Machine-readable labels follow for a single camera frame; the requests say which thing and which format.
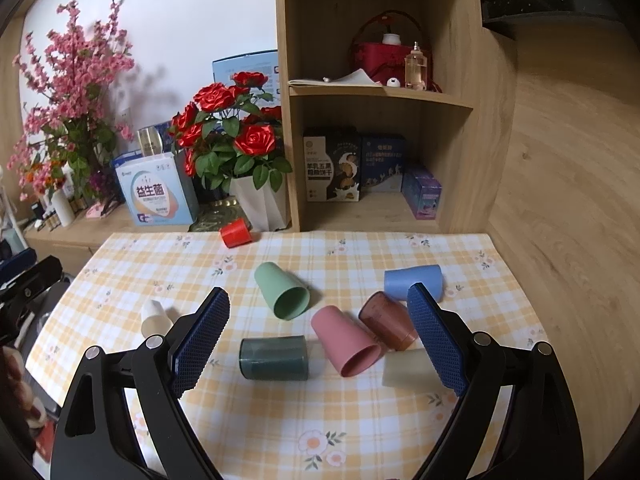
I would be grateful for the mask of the black snack box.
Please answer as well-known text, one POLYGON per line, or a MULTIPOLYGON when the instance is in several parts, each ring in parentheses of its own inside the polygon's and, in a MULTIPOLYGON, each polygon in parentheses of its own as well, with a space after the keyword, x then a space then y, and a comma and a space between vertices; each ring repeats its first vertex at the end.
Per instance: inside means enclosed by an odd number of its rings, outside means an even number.
POLYGON ((318 126, 304 132, 306 199, 351 203, 360 199, 361 149, 351 126, 318 126))

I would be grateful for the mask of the pink plastic cup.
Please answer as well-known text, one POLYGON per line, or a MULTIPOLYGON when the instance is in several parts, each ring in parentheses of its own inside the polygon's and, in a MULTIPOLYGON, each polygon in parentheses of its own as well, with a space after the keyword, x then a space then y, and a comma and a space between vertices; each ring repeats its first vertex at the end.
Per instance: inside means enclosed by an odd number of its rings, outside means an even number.
POLYGON ((311 318, 324 353, 342 377, 354 377, 381 359, 383 348, 351 316, 326 306, 311 318))

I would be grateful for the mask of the white bottle on cabinet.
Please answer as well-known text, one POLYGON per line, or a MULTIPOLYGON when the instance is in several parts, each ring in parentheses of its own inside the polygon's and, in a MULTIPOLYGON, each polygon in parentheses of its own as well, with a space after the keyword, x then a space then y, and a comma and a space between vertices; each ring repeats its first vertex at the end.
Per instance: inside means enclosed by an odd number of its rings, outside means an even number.
POLYGON ((66 228, 66 226, 70 226, 74 222, 75 213, 62 188, 59 188, 52 194, 51 204, 60 219, 61 226, 66 228))

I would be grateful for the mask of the light blue box behind roses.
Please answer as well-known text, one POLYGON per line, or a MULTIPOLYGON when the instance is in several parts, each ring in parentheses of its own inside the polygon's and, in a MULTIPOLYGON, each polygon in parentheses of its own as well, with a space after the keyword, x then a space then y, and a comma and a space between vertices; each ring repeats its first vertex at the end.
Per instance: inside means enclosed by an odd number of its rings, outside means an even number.
POLYGON ((213 82, 233 84, 232 75, 239 72, 259 72, 268 77, 262 87, 270 93, 271 105, 280 105, 279 58, 277 50, 250 52, 228 58, 221 58, 212 63, 213 82))

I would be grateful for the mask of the purple small box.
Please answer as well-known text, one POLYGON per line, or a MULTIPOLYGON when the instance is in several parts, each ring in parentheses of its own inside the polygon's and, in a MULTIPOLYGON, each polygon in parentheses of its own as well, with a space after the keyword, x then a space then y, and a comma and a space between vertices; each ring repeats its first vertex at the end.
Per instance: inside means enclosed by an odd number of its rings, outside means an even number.
POLYGON ((411 169, 402 178, 401 194, 416 220, 435 220, 442 186, 427 169, 411 169))

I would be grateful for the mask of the small white round object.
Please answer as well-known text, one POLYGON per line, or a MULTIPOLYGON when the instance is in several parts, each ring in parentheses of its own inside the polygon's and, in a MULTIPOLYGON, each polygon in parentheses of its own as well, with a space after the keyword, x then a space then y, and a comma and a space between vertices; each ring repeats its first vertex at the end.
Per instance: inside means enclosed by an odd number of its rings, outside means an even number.
POLYGON ((386 81, 386 86, 390 88, 399 88, 401 86, 401 83, 398 78, 390 77, 386 81))

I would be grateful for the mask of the pink blossom arrangement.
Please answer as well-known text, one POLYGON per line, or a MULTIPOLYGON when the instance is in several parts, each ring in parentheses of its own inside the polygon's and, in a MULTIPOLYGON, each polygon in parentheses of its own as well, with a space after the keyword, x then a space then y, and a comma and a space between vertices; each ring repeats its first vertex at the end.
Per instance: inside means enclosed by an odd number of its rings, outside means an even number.
POLYGON ((24 107, 23 133, 6 163, 18 175, 22 200, 28 191, 50 198, 67 182, 86 200, 116 196, 112 160, 131 130, 107 116, 108 92, 134 68, 132 43, 119 25, 123 3, 110 0, 108 17, 89 28, 79 23, 77 0, 61 4, 56 12, 66 16, 66 29, 50 30, 43 51, 25 35, 25 52, 12 64, 41 101, 24 107))

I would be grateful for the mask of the white faceted vase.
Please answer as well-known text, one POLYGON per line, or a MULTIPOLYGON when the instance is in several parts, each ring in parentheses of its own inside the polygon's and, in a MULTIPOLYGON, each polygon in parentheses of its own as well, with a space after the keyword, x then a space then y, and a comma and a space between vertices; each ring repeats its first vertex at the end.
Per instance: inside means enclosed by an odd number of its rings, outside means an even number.
POLYGON ((269 183, 256 190, 251 177, 242 177, 231 181, 229 193, 238 200, 253 231, 274 232, 288 227, 291 216, 286 183, 277 192, 269 183))

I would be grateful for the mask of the white plastic cup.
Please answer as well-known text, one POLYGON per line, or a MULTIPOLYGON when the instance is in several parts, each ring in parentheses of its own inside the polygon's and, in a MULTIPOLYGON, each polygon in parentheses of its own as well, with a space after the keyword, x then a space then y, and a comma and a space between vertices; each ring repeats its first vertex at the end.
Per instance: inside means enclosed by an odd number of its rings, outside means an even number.
POLYGON ((162 304, 155 299, 145 300, 141 310, 140 330, 144 338, 154 335, 165 336, 172 327, 172 321, 162 304))

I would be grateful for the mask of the dark teal transparent cup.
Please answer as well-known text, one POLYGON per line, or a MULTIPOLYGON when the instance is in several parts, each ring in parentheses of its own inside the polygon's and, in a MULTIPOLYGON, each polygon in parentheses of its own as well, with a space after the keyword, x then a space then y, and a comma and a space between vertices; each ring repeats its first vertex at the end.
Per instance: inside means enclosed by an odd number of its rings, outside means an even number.
POLYGON ((308 352, 304 336, 245 338, 239 350, 242 376, 256 382, 306 382, 308 352))

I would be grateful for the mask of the yellow plaid tablecloth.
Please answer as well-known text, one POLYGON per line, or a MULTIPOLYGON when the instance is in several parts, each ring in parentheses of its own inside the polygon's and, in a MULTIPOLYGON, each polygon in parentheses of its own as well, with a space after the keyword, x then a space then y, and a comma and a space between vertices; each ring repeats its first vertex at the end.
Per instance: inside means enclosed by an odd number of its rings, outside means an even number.
POLYGON ((266 234, 238 248, 215 233, 119 233, 76 274, 26 361, 36 382, 62 402, 84 351, 136 348, 147 299, 172 315, 194 311, 220 287, 229 322, 183 411, 228 479, 409 479, 433 448, 456 398, 382 384, 383 365, 344 378, 324 357, 310 315, 276 318, 255 279, 274 262, 311 292, 312 310, 333 304, 357 314, 387 270, 438 264, 442 306, 500 344, 530 348, 544 338, 537 315, 485 234, 311 232, 266 234), (245 338, 304 336, 306 382, 245 379, 245 338))

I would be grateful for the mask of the clear perfume bottle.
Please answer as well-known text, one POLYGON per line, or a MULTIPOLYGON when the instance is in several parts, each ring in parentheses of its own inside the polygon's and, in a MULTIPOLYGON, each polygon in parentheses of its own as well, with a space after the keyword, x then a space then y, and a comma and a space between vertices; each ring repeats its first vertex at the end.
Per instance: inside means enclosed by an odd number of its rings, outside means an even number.
POLYGON ((405 87, 411 90, 425 91, 427 89, 427 69, 427 58, 419 44, 415 42, 405 57, 405 87))

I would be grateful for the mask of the blue plastic cup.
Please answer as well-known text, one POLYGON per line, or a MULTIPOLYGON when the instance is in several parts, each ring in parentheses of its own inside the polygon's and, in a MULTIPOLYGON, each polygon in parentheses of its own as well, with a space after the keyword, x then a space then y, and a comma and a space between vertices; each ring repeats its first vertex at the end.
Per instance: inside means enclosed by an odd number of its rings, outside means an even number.
POLYGON ((409 288, 416 283, 422 284, 436 301, 442 300, 444 277, 438 264, 384 272, 384 292, 397 301, 406 301, 409 288))

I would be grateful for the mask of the red plastic cup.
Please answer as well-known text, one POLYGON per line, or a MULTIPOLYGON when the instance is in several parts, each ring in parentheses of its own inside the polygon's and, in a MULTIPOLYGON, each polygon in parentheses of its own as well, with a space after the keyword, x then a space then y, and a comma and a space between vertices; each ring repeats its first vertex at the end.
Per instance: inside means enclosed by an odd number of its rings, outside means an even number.
POLYGON ((250 244, 252 233, 243 218, 237 218, 223 226, 219 231, 220 237, 228 248, 235 248, 250 244))

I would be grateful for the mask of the green plastic cup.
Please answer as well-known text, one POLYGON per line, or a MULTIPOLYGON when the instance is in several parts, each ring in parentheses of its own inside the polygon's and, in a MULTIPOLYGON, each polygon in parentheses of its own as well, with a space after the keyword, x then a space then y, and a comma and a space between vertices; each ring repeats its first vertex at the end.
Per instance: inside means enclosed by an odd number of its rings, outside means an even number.
POLYGON ((291 321, 303 314, 310 301, 310 292, 296 276, 282 270, 277 263, 264 262, 254 272, 255 281, 273 315, 291 321))

